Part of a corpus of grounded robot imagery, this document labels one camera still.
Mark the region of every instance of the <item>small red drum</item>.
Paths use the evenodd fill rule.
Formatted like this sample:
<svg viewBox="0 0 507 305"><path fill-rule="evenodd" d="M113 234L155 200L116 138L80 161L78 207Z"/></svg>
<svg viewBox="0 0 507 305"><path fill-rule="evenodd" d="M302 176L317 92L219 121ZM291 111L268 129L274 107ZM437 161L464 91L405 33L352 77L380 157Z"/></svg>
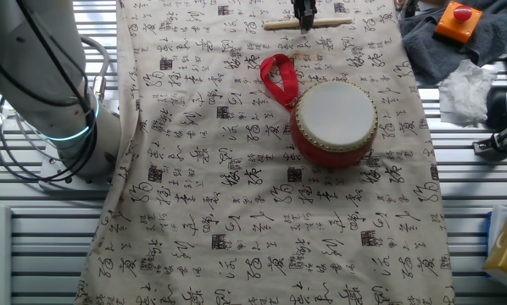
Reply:
<svg viewBox="0 0 507 305"><path fill-rule="evenodd" d="M294 105L291 136L297 149L318 165L358 163L376 137L376 105L366 92L341 81L312 86Z"/></svg>

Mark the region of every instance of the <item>cloth with chinese calligraphy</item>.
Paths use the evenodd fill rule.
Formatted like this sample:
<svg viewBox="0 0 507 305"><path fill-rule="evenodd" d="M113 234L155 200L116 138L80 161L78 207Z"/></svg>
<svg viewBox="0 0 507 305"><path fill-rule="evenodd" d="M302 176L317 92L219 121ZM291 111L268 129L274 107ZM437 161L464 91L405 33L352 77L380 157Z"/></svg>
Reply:
<svg viewBox="0 0 507 305"><path fill-rule="evenodd" d="M77 305L454 302L393 3L317 3L320 18L353 24L263 31L293 19L284 0L118 2L121 157ZM298 153L259 78L276 53L300 93L331 80L369 92L379 126L359 164L323 169Z"/></svg>

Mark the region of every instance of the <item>drumstick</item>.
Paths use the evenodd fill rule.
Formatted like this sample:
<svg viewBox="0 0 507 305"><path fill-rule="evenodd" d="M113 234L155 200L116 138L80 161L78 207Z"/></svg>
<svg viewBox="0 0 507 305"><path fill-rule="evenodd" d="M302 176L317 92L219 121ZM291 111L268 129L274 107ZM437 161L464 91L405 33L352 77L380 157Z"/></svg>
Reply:
<svg viewBox="0 0 507 305"><path fill-rule="evenodd" d="M343 24L350 24L354 20L351 18L321 18L314 19L314 24L312 27L320 28L320 27L334 27ZM299 29L298 20L293 21L273 21L273 22L265 22L263 28L267 31L278 31L278 30L292 30Z"/></svg>

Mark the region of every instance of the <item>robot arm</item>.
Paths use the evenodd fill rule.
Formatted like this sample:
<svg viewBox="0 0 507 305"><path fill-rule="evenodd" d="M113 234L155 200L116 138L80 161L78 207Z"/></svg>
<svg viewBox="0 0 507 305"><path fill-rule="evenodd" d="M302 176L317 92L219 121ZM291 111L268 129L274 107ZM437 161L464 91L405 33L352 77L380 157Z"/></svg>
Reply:
<svg viewBox="0 0 507 305"><path fill-rule="evenodd" d="M301 28L301 34L306 34L314 24L314 15L318 13L315 0L292 0L293 12Z"/></svg>
<svg viewBox="0 0 507 305"><path fill-rule="evenodd" d="M0 0L0 93L53 142L64 165L84 164L77 174L89 177L114 168L120 120L100 103L104 78L96 77L96 92L87 87L85 65L72 1ZM93 129L104 136L93 139Z"/></svg>

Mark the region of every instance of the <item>drumhead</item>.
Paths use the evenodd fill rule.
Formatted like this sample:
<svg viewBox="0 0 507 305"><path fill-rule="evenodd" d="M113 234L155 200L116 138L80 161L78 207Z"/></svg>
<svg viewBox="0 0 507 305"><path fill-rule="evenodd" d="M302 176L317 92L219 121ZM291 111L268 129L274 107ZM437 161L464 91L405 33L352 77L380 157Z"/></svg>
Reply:
<svg viewBox="0 0 507 305"><path fill-rule="evenodd" d="M316 146L348 151L371 138L377 114L371 99L358 87L330 81L304 93L297 106L297 122Z"/></svg>

